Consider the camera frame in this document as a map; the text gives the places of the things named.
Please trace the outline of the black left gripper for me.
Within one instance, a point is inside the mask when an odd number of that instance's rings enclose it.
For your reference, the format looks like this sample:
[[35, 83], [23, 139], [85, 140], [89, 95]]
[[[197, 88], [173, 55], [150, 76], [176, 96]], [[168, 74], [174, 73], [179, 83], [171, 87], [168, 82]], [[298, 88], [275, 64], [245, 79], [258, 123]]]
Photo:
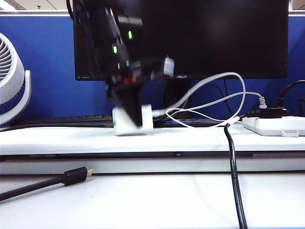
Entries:
[[142, 126], [142, 82], [150, 77], [152, 66], [151, 59], [132, 61], [127, 57], [107, 57], [104, 60], [107, 98], [122, 108], [137, 127]]

